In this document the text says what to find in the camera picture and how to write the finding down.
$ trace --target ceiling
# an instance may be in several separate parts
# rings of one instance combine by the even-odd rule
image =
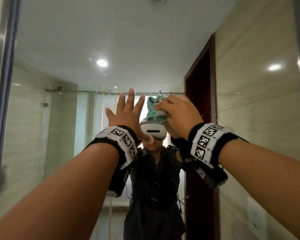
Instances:
[[[177,92],[235,2],[22,0],[15,58],[85,90]]]

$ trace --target doorway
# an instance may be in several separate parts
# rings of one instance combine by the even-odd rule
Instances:
[[[215,35],[184,78],[185,94],[205,123],[217,123]],[[186,172],[186,239],[220,239],[219,190],[206,186],[195,171]]]

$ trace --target ceiling vent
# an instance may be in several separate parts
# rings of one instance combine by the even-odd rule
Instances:
[[[155,6],[164,5],[167,0],[149,0]]]

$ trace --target rag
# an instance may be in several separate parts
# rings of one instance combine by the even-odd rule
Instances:
[[[154,106],[161,103],[165,96],[157,96],[157,97],[149,97],[147,101],[148,114],[146,120],[149,122],[165,122],[167,121],[167,117],[170,116],[168,112],[165,111],[157,111],[154,109]]]

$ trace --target light switch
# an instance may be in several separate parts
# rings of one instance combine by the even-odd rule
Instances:
[[[248,227],[260,240],[267,240],[267,212],[254,199],[247,198]]]

